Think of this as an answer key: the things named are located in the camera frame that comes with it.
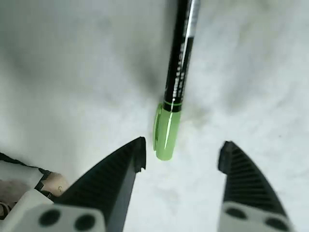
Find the white surface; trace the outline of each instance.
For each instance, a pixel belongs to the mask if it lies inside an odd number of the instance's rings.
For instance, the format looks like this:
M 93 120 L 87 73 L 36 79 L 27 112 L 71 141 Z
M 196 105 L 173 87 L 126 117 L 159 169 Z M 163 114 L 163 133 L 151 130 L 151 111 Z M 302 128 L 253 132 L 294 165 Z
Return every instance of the white surface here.
M 233 140 L 309 231 L 309 2 L 203 0 L 178 146 L 152 151 L 175 0 L 0 4 L 0 148 L 71 182 L 138 136 L 148 142 L 126 232 L 215 231 Z
M 3 232 L 10 232 L 16 226 L 17 223 L 21 219 L 26 219 L 25 216 L 29 217 L 28 210 L 35 208 L 41 204 L 52 204 L 53 202 L 39 193 L 37 190 L 32 189 L 26 192 L 22 198 L 17 202 L 5 220 L 2 222 L 2 231 Z
M 30 189 L 34 189 L 42 177 L 43 174 L 40 173 L 38 168 L 30 168 L 0 160 L 0 180 L 2 181 L 17 180 L 27 185 Z

